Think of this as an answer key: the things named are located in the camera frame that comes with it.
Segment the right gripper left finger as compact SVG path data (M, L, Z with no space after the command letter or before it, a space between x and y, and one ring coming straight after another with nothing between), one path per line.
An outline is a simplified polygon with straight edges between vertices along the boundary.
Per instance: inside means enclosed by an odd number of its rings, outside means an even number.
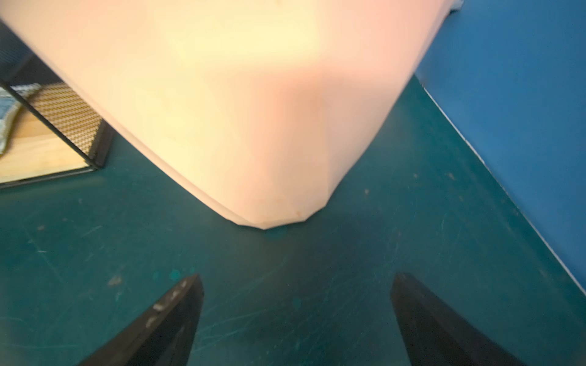
M200 276L187 276L80 364L186 365L203 303Z

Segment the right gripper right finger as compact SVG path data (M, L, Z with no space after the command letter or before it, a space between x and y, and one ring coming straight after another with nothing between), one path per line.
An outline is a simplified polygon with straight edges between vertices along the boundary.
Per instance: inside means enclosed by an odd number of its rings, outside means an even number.
M390 292L412 365L522 365L413 275L399 272Z

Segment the grey coffee bag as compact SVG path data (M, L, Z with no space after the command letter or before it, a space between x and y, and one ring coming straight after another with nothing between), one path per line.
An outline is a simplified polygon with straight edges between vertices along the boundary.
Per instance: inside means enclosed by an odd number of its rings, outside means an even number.
M41 85L38 83L28 85L17 85L13 89L24 99L29 99L41 90ZM9 139L12 134L12 128L15 119L22 108L14 96L12 96L6 89L1 88L1 154L3 155L8 148Z

